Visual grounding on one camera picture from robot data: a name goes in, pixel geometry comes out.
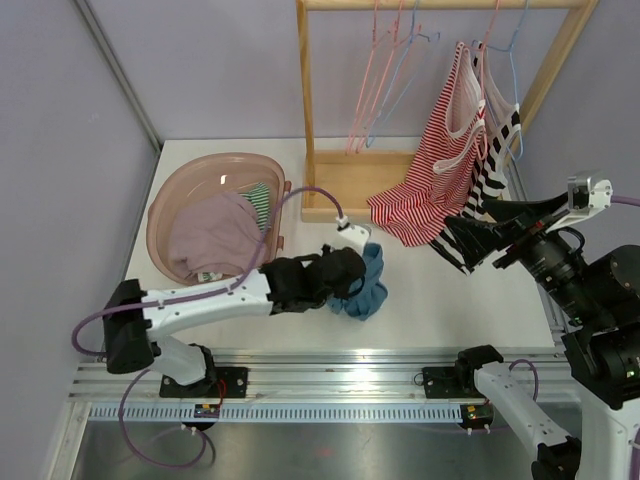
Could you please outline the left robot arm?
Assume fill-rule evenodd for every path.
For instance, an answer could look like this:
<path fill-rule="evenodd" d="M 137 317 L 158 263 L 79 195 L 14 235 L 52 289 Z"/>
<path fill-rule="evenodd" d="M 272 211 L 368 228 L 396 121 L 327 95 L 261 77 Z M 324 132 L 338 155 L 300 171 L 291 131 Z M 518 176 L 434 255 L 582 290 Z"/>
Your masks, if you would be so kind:
<path fill-rule="evenodd" d="M 121 282 L 102 316 L 107 371 L 161 374 L 164 398 L 224 394 L 210 348 L 187 344 L 177 333 L 245 316 L 270 317 L 319 309 L 346 299 L 363 281 L 366 265 L 355 250 L 329 246 L 320 254 L 277 258 L 244 275 L 176 290 L 144 290 Z"/>

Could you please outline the mauve pink tank top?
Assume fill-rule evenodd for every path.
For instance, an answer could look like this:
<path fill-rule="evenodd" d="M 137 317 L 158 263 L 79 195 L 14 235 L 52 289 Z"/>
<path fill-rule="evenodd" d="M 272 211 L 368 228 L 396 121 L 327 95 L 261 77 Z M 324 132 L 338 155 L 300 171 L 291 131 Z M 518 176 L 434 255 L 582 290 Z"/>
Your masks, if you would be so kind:
<path fill-rule="evenodd" d="M 263 262 L 260 242 L 271 213 L 269 193 L 223 192 L 181 209 L 168 240 L 168 260 L 179 278 L 237 276 Z"/>

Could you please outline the teal blue tank top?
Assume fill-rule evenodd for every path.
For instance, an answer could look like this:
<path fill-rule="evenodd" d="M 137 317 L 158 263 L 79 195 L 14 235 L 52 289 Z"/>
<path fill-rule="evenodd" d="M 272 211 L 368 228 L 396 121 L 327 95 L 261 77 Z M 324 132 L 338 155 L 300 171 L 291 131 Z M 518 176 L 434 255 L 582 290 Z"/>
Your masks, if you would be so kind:
<path fill-rule="evenodd" d="M 366 321 L 377 313 L 388 297 L 388 290 L 381 282 L 384 270 L 382 246 L 368 243 L 362 256 L 366 271 L 363 280 L 356 280 L 349 289 L 348 299 L 331 298 L 327 301 L 329 310 L 336 315 L 344 314 L 350 318 Z"/>

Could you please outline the green striped tank top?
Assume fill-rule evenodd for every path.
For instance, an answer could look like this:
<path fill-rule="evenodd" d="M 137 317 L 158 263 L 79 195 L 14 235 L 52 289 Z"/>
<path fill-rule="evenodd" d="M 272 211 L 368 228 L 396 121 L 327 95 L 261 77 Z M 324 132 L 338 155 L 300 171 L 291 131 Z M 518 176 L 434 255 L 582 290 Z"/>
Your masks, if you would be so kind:
<path fill-rule="evenodd" d="M 194 239 L 185 260 L 198 282 L 238 276 L 266 258 L 262 239 L 271 228 L 268 185 L 224 192 L 196 205 Z"/>

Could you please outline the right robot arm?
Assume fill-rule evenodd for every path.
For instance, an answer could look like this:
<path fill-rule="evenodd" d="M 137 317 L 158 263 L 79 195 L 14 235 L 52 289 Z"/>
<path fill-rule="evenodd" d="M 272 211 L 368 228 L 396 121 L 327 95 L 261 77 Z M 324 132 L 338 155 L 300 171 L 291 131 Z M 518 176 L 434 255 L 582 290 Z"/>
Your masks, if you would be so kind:
<path fill-rule="evenodd" d="M 606 193 L 573 190 L 537 202 L 488 200 L 486 220 L 445 221 L 469 266 L 487 257 L 498 269 L 522 265 L 569 320 L 562 343 L 580 388 L 580 437 L 545 415 L 494 347 L 461 351 L 453 366 L 456 389 L 480 394 L 502 415 L 536 479 L 639 475 L 639 249 L 624 245 L 590 263 L 566 242 L 610 203 Z"/>

